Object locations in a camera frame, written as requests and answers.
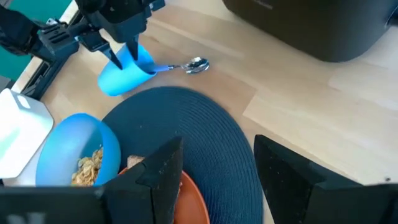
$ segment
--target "spoon handle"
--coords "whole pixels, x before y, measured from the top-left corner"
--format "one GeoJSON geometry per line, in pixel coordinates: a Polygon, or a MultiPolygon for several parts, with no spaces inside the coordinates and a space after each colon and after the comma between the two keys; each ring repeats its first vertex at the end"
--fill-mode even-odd
{"type": "Polygon", "coordinates": [[[146,73],[165,72],[180,67],[179,65],[145,65],[141,69],[146,73]]]}

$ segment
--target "light wood surface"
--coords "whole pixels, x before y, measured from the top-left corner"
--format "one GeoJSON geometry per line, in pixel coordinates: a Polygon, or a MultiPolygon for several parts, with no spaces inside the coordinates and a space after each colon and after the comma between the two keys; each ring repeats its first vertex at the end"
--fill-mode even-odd
{"type": "MultiPolygon", "coordinates": [[[[72,3],[62,20],[75,11],[72,3]]],[[[103,35],[114,50],[121,47],[103,35]]],[[[141,44],[159,63],[202,56],[211,68],[197,76],[158,74],[132,93],[193,88],[227,109],[251,143],[264,134],[362,184],[398,182],[397,39],[391,28],[360,58],[325,63],[245,23],[221,0],[169,0],[149,19],[141,44]]],[[[108,97],[97,87],[107,62],[84,47],[70,58],[42,99],[56,123],[76,112],[102,118],[127,97],[108,97]]],[[[15,90],[39,63],[31,61],[15,90]]]]}

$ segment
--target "round placemat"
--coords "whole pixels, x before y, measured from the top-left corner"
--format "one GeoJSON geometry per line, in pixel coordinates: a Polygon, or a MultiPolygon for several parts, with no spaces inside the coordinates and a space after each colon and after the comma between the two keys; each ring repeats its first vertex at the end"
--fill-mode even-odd
{"type": "Polygon", "coordinates": [[[180,87],[142,91],[103,120],[127,157],[148,156],[183,137],[183,170],[205,199],[212,224],[261,224],[262,189],[250,145],[235,120],[201,93],[180,87]]]}

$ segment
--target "cereal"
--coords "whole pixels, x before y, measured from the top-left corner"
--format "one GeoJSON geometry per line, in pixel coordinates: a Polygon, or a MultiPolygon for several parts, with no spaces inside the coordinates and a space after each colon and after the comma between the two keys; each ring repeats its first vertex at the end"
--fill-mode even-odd
{"type": "Polygon", "coordinates": [[[101,168],[104,149],[94,151],[93,157],[84,157],[78,161],[78,171],[72,174],[72,185],[92,186],[101,168]]]}
{"type": "Polygon", "coordinates": [[[143,158],[141,156],[134,156],[134,155],[129,156],[127,158],[127,169],[132,168],[133,166],[135,166],[136,164],[140,163],[144,159],[145,158],[143,158]]]}

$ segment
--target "metal spoon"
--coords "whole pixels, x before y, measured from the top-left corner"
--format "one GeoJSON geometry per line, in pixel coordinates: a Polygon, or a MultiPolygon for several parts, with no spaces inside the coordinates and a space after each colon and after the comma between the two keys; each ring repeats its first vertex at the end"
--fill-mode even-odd
{"type": "Polygon", "coordinates": [[[189,63],[183,65],[150,65],[143,69],[146,73],[165,72],[176,68],[182,68],[187,74],[197,74],[209,68],[209,61],[205,58],[195,57],[189,63]]]}

